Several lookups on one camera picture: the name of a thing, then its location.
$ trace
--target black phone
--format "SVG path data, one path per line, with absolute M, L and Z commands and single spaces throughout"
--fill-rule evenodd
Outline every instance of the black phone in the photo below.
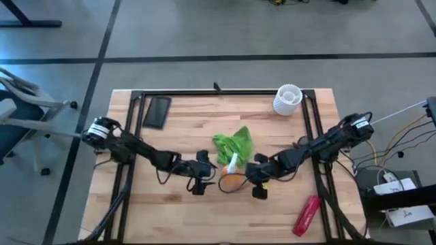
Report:
M 170 105 L 171 98 L 169 97 L 153 97 L 142 126 L 154 129 L 163 129 L 168 111 L 170 110 Z

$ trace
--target black floor stripe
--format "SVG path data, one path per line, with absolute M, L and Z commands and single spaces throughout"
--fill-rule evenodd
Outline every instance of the black floor stripe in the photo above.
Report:
M 103 58 L 108 49 L 108 44 L 110 40 L 110 36 L 112 35 L 112 30 L 114 28 L 116 15 L 118 14 L 120 8 L 121 0 L 116 0 L 114 3 L 114 7 L 112 9 L 112 13 L 109 18 L 108 26 L 106 27 L 106 32 L 103 37 L 103 42 L 100 47 L 100 51 L 98 54 L 98 61 L 94 66 L 93 73 L 91 75 L 91 79 L 89 81 L 87 93 L 84 97 L 84 101 L 82 104 L 82 109 L 80 111 L 80 118 L 78 120 L 76 126 L 76 133 L 80 133 L 83 131 L 85 123 L 87 121 L 87 116 L 89 113 L 89 108 L 91 107 L 92 98 L 94 95 L 95 87 L 97 86 L 98 77 L 103 65 Z M 69 148 L 69 153 L 67 157 L 67 163 L 65 164 L 65 168 L 63 170 L 61 183 L 59 185 L 56 199 L 54 201 L 52 213 L 50 215 L 50 219 L 48 221 L 47 229 L 44 234 L 44 239 L 42 241 L 43 245 L 53 244 L 53 239 L 55 238 L 57 225 L 59 223 L 59 219 L 61 217 L 61 211 L 63 207 L 63 203 L 65 201 L 65 197 L 67 195 L 69 181 L 71 179 L 71 175 L 74 168 L 74 162 L 76 161 L 77 152 L 80 145 L 80 139 L 74 138 L 73 142 Z
M 216 56 L 155 56 L 105 58 L 104 63 L 165 63 L 193 61 L 295 61 L 335 59 L 405 59 L 434 58 L 436 52 L 370 53 L 370 54 L 259 54 L 259 55 L 216 55 Z
M 66 59 L 0 59 L 4 65 L 46 65 L 46 64 L 91 64 L 98 58 L 66 58 Z
M 436 37 L 436 24 L 431 18 L 430 14 L 427 12 L 427 9 L 425 8 L 424 4 L 421 0 L 415 0 L 416 5 L 421 11 L 421 14 L 424 16 L 425 21 L 427 21 L 427 24 L 429 24 L 429 27 L 431 31 L 433 32 L 433 35 Z
M 204 55 L 204 56 L 154 56 L 119 58 L 72 58 L 72 59 L 0 59 L 4 65 L 46 65 L 46 64 L 92 64 L 92 63 L 166 63 L 198 61 L 297 61 L 337 59 L 408 59 L 435 58 L 436 52 L 404 53 L 355 53 L 355 54 L 254 54 L 254 55 Z

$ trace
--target white label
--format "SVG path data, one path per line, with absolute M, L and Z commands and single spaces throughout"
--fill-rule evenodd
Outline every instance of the white label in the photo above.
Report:
M 105 134 L 105 133 L 103 133 L 103 132 L 101 132 L 101 131 L 95 130 L 95 129 L 91 129 L 91 128 L 88 129 L 88 133 L 96 134 L 96 135 L 98 135 L 98 136 L 100 136 L 100 137 L 102 137 L 102 138 L 104 138 L 104 139 L 106 139 L 106 138 L 108 137 L 107 134 Z
M 90 129 L 100 130 L 103 133 L 109 133 L 109 129 L 107 129 L 107 128 L 103 127 L 103 126 L 100 126 L 100 125 L 96 125 L 95 123 L 93 123 L 89 128 Z
M 360 122 L 360 123 L 358 123 L 358 124 L 356 125 L 356 127 L 359 129 L 359 128 L 361 128 L 361 127 L 365 127 L 365 126 L 367 126 L 367 125 L 369 125 L 369 122 L 368 122 L 368 121 L 364 121 L 364 122 Z
M 361 123 L 361 122 L 363 122 L 363 121 L 366 121 L 366 120 L 367 120 L 366 117 L 362 117 L 362 118 L 360 118 L 360 119 L 358 119 L 358 120 L 355 120 L 355 121 L 352 123 L 352 126 L 354 126 L 354 125 L 356 125 L 356 124 L 358 124 L 358 123 Z

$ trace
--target chair wheel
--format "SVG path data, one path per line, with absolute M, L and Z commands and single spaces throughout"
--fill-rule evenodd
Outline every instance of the chair wheel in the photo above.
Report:
M 73 109 L 77 109 L 79 105 L 77 104 L 77 101 L 71 101 L 71 103 L 69 103 L 69 107 Z
M 15 157 L 15 156 L 16 156 L 16 154 L 15 154 L 15 152 L 13 152 L 13 151 L 9 152 L 9 153 L 6 155 L 7 158 Z
M 51 171 L 48 167 L 41 169 L 41 176 L 47 176 L 47 175 L 50 175 L 50 173 L 51 173 Z

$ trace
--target white object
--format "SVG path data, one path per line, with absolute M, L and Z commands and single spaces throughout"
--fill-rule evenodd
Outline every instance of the white object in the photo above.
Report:
M 387 173 L 383 175 L 383 178 L 386 180 L 386 182 L 398 181 L 393 173 Z
M 236 160 L 238 160 L 238 153 L 233 153 L 232 160 L 230 160 L 229 167 L 227 168 L 228 174 L 236 173 Z
M 274 98 L 274 111 L 282 116 L 289 116 L 295 112 L 301 103 L 302 92 L 292 84 L 285 84 L 279 88 Z
M 401 183 L 403 183 L 405 191 L 416 189 L 415 184 L 410 178 L 401 180 Z M 374 191 L 379 195 L 395 193 L 402 190 L 403 187 L 398 181 L 374 186 Z M 427 205 L 423 205 L 410 208 L 399 208 L 397 210 L 386 212 L 386 218 L 391 227 L 398 227 L 400 225 L 434 218 L 434 215 Z

